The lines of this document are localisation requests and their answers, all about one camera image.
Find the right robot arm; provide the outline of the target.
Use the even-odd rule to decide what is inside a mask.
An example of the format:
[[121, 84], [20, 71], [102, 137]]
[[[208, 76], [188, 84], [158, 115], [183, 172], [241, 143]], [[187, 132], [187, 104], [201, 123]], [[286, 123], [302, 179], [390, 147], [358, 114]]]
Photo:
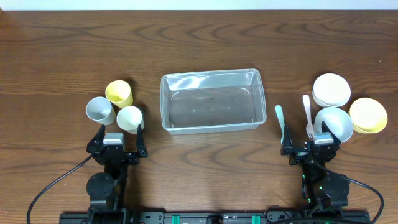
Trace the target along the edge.
[[288, 126], [285, 124], [282, 128], [280, 154], [289, 156], [289, 164], [299, 165], [303, 171], [302, 194], [309, 201], [309, 207], [300, 216], [369, 222], [368, 212], [343, 210], [348, 205], [349, 181], [325, 167], [336, 156], [341, 141], [324, 122], [321, 135], [326, 138], [323, 143], [310, 140], [304, 147], [294, 147]]

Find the grey plastic cup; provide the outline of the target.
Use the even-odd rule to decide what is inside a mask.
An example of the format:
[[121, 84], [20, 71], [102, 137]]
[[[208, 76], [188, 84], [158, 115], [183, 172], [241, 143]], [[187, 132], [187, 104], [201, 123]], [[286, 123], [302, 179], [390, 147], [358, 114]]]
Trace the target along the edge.
[[113, 124], [116, 113], [111, 102], [102, 96], [91, 99], [86, 106], [86, 115], [89, 119], [103, 125]]

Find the grey plastic bowl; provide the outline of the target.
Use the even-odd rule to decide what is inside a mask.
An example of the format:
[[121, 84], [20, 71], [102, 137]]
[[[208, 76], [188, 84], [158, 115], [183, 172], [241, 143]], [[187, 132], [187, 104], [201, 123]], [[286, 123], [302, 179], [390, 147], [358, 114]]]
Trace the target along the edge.
[[340, 108], [328, 107], [320, 110], [313, 124], [315, 133], [322, 133], [322, 122], [341, 141], [346, 142], [353, 134], [353, 122], [348, 113]]

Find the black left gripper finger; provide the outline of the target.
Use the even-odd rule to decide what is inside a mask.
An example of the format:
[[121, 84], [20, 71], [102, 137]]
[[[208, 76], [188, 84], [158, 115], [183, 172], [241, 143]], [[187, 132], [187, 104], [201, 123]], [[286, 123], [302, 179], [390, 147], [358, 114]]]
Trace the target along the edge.
[[92, 144], [102, 144], [104, 135], [105, 135], [105, 125], [102, 124], [100, 129], [98, 130], [98, 132], [95, 134], [95, 136], [91, 140], [91, 143]]
[[136, 149], [138, 153], [146, 153], [146, 145], [142, 135], [142, 126], [140, 124], [137, 127]]

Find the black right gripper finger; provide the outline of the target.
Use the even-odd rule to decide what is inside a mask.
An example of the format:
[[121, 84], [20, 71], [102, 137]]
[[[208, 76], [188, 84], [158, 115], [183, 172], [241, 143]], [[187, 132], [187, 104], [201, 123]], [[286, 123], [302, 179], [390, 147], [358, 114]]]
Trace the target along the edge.
[[282, 134], [282, 148], [292, 148], [292, 141], [289, 134], [289, 128], [287, 125], [284, 126], [283, 134]]
[[340, 143], [340, 140], [330, 130], [330, 128], [327, 126], [326, 122], [324, 122], [324, 121], [321, 122], [321, 129], [322, 129], [322, 134], [325, 136], [324, 141], [323, 141], [325, 144], [339, 144]]

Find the white plastic cup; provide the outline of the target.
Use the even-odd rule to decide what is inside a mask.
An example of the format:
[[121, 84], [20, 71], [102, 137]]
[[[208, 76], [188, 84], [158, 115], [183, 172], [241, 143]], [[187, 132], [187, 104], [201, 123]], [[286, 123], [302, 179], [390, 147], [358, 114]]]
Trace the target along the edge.
[[116, 121], [118, 126], [132, 134], [137, 134], [138, 127], [144, 129], [144, 118], [139, 108], [135, 106], [127, 106], [122, 108], [117, 117]]

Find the light blue plastic spoon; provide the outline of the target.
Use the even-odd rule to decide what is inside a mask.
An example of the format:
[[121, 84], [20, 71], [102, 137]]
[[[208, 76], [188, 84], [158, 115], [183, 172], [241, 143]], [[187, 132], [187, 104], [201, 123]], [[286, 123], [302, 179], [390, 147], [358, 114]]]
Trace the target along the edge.
[[284, 130], [285, 130], [285, 121], [284, 121], [284, 114], [283, 114], [283, 109], [281, 107], [281, 105], [276, 105], [275, 106], [275, 113], [277, 116], [277, 119], [279, 121], [279, 125], [282, 131], [282, 136], [280, 139], [280, 143], [283, 144], [284, 142]]

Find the pink plastic fork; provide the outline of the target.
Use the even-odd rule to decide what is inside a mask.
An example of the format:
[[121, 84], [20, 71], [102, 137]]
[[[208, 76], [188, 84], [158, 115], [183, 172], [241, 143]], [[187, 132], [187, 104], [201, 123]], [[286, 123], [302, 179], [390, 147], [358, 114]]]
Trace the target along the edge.
[[315, 136], [315, 132], [313, 129], [313, 124], [312, 124], [312, 116], [311, 116], [311, 107], [310, 107], [310, 98], [308, 95], [303, 95], [302, 96], [303, 100], [303, 106], [305, 110], [305, 114], [307, 117], [307, 125], [306, 125], [306, 132], [308, 137], [313, 140], [313, 137]]

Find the yellow plastic bowl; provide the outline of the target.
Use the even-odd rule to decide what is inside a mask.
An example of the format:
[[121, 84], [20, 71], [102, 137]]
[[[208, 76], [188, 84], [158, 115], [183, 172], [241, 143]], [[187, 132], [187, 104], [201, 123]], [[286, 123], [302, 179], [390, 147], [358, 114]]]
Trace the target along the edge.
[[359, 98], [349, 108], [354, 130], [363, 134], [381, 132], [388, 122], [385, 108], [372, 98]]

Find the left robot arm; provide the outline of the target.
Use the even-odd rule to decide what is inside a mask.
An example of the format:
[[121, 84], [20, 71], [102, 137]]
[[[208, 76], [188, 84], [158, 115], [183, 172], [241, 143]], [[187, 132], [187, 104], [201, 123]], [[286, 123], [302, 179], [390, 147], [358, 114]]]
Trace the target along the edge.
[[148, 156], [142, 136], [142, 126], [138, 126], [136, 151], [126, 152], [122, 133], [105, 133], [102, 125], [86, 151], [104, 171], [90, 177], [86, 191], [90, 196], [87, 213], [64, 213], [60, 223], [70, 224], [132, 224], [139, 223], [137, 212], [124, 206], [124, 193], [128, 178], [128, 167], [138, 165], [141, 158]]

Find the yellow plastic cup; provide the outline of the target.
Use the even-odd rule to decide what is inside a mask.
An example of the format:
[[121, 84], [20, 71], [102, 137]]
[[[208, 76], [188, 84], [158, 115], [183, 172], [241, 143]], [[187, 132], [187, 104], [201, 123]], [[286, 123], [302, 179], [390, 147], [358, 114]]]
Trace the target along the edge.
[[115, 80], [105, 89], [106, 98], [119, 108], [132, 106], [133, 96], [131, 87], [124, 80]]

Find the white plastic bowl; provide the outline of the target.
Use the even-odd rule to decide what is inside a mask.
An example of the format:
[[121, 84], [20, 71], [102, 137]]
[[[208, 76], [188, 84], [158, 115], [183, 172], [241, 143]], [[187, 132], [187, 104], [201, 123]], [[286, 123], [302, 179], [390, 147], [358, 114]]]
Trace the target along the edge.
[[326, 73], [315, 80], [312, 96], [321, 107], [340, 107], [350, 99], [351, 88], [343, 77]]

